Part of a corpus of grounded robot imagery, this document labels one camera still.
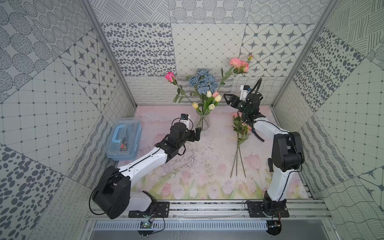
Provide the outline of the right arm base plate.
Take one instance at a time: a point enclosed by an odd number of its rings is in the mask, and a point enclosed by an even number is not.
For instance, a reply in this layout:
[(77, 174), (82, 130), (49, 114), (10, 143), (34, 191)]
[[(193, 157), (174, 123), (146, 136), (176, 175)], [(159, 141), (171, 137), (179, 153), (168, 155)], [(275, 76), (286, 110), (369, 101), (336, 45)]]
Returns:
[(261, 217), (281, 217), (288, 218), (290, 216), (286, 205), (287, 201), (246, 201), (245, 208), (249, 212), (250, 218)]

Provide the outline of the pink carnation spray stem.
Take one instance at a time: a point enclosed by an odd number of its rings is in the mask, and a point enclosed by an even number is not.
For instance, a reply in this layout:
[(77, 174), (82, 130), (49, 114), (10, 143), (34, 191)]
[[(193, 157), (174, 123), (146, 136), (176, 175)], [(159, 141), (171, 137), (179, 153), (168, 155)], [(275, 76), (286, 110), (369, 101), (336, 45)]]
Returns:
[(224, 86), (226, 81), (230, 77), (236, 77), (238, 75), (247, 74), (249, 72), (249, 63), (247, 61), (242, 61), (238, 58), (233, 58), (229, 62), (230, 69), (227, 72), (224, 72), (222, 69), (222, 78), (220, 80), (219, 87)]

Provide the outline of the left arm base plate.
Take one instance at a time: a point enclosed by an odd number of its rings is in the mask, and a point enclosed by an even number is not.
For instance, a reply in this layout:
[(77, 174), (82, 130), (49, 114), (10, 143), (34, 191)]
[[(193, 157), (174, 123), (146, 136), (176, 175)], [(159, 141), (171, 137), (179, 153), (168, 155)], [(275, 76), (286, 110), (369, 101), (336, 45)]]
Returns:
[(151, 203), (149, 208), (144, 212), (129, 211), (129, 218), (149, 218), (149, 217), (163, 217), (168, 218), (170, 211), (170, 202), (156, 202)]

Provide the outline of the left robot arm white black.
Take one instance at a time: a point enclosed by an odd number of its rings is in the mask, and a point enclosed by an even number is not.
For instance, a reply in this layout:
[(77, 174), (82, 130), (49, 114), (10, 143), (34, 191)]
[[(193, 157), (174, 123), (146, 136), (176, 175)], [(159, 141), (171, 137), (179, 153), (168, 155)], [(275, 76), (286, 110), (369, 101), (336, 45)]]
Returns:
[(174, 123), (170, 133), (141, 158), (130, 164), (115, 168), (108, 167), (92, 191), (89, 203), (94, 202), (110, 219), (119, 217), (124, 211), (140, 212), (145, 216), (156, 213), (157, 200), (148, 192), (135, 193), (132, 186), (152, 170), (169, 162), (175, 156), (182, 156), (180, 148), (186, 142), (197, 142), (202, 128), (189, 130), (184, 122)]

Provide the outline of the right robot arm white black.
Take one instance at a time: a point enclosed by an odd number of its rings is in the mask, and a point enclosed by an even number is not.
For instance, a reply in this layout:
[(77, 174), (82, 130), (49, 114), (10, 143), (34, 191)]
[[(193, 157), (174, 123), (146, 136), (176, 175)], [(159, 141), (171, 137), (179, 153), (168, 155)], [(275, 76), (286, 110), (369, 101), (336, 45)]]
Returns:
[(286, 207), (287, 190), (293, 173), (300, 172), (305, 161), (301, 136), (297, 132), (288, 132), (270, 122), (260, 112), (261, 93), (242, 91), (241, 97), (225, 94), (227, 105), (237, 109), (238, 113), (233, 118), (233, 129), (237, 133), (237, 151), (234, 163), (242, 159), (241, 144), (249, 137), (250, 133), (262, 141), (259, 133), (273, 141), (272, 154), (268, 158), (268, 166), (273, 178), (268, 190), (265, 192), (263, 203), (260, 207), (247, 201), (246, 209), (250, 214), (262, 211), (267, 217), (283, 214), (288, 217)]

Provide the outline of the pink tulip stem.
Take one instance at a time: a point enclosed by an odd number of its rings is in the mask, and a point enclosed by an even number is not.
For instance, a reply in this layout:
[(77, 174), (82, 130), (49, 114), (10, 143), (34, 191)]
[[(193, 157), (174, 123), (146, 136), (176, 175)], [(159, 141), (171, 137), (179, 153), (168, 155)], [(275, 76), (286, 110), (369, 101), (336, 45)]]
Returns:
[(222, 99), (222, 96), (218, 92), (215, 92), (210, 99), (209, 109), (213, 110), (221, 101), (221, 99)]

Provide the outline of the clear glass vase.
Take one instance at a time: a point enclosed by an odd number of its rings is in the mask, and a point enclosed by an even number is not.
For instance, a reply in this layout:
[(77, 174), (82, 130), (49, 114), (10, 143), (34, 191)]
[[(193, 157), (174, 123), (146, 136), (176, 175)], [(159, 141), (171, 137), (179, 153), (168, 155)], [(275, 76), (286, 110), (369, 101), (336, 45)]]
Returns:
[(201, 128), (202, 131), (207, 131), (210, 126), (210, 115), (198, 114), (195, 127)]

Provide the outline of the pink rose stem large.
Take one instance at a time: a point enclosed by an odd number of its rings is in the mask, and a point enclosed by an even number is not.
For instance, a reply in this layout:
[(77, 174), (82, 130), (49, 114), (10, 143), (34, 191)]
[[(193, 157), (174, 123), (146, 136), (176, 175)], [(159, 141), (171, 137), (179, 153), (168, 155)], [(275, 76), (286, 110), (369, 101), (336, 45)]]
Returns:
[(241, 161), (241, 167), (243, 169), (244, 176), (246, 177), (246, 171), (243, 163), (243, 157), (241, 153), (241, 145), (249, 138), (250, 132), (251, 132), (251, 127), (247, 125), (240, 114), (241, 117), (241, 125), (239, 127), (239, 155), (238, 155), (238, 165), (239, 165), (239, 159)]

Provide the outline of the light pink rose stem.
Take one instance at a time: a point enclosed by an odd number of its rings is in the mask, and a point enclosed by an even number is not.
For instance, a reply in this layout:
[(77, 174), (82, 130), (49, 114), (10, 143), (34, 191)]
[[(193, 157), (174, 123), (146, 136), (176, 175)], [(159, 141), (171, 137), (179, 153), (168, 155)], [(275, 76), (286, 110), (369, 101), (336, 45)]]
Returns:
[(240, 112), (233, 114), (233, 131), (236, 132), (236, 152), (234, 156), (234, 161), (231, 169), (230, 177), (233, 175), (238, 176), (238, 155), (239, 155), (239, 127), (241, 125)]

